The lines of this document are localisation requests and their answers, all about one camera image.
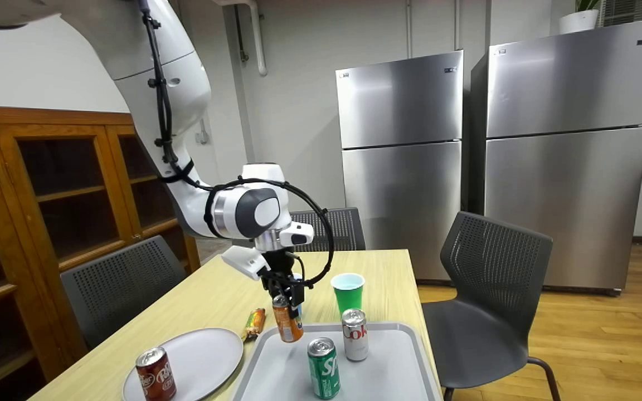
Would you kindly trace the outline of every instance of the wooden cabinet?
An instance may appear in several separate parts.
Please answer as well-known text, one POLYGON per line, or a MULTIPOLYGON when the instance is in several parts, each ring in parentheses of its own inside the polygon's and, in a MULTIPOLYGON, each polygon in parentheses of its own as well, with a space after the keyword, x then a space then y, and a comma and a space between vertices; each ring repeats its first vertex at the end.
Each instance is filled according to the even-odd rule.
POLYGON ((0 110, 0 380, 80 359, 58 274, 155 234, 198 264, 130 116, 0 110))

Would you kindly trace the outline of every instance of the gray chair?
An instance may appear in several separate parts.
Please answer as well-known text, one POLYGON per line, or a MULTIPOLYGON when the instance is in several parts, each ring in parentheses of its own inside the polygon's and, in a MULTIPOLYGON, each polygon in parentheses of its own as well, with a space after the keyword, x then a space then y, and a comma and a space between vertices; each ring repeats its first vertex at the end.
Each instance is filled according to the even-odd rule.
POLYGON ((146 239, 60 274, 65 293, 90 348, 141 313, 186 279, 161 237, 146 239))
MULTIPOLYGON (((314 243, 298 249, 329 249, 321 219, 314 212, 293 212, 293 219, 314 227, 314 243)), ((329 210, 325 219, 335 234, 335 249, 365 249, 362 215, 356 208, 329 210)))
POLYGON ((457 213, 442 249, 457 298, 424 305, 448 401, 456 387, 498 380, 526 364, 544 368, 551 396, 559 398, 549 364, 526 349, 551 247, 547 237, 457 213))

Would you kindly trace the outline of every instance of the plastic cup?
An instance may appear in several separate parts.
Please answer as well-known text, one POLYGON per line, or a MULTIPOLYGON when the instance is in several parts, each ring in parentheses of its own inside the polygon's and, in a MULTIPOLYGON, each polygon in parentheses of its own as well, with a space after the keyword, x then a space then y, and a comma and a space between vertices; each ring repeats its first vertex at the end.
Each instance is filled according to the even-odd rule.
POLYGON ((363 308, 363 284, 365 279, 362 274, 344 272, 330 279, 330 284, 336 293, 339 313, 345 310, 362 310, 363 308))

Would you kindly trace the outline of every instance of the stainless steel refrigerator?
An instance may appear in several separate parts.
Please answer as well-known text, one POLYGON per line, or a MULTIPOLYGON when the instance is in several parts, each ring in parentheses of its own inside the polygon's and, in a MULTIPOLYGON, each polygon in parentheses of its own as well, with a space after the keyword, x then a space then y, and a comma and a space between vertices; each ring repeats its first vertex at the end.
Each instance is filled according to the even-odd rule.
POLYGON ((465 53, 339 69, 349 204, 365 247, 411 249, 415 276, 448 279, 439 249, 459 210, 465 53))
POLYGON ((470 77, 467 208, 554 237, 547 284, 622 291, 642 181, 642 23, 495 44, 470 77))

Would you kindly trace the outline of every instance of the table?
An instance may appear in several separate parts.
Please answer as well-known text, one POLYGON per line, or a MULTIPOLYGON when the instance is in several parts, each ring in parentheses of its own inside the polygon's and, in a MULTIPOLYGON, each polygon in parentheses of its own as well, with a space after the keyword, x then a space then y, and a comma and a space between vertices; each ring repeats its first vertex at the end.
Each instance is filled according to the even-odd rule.
MULTIPOLYGON (((325 261, 325 251, 298 251, 306 270, 314 276, 325 261)), ((306 291, 304 322, 339 322, 330 276, 339 272, 359 272, 365 276, 363 310, 368 320, 397 320, 411 326, 433 368, 438 380, 426 320, 415 284, 411 256, 407 249, 365 249, 336 251, 330 274, 306 291)), ((227 267, 218 256, 188 276, 180 284, 149 305, 142 313, 120 328, 105 344, 84 354, 68 372, 44 386, 34 401, 47 398, 120 398, 128 372, 141 352, 166 344, 184 332, 203 328, 226 328, 242 332, 255 308, 268 308, 266 330, 276 328, 269 310, 269 296, 258 280, 227 267)), ((232 398, 237 379, 243 369, 213 395, 213 398, 232 398)))

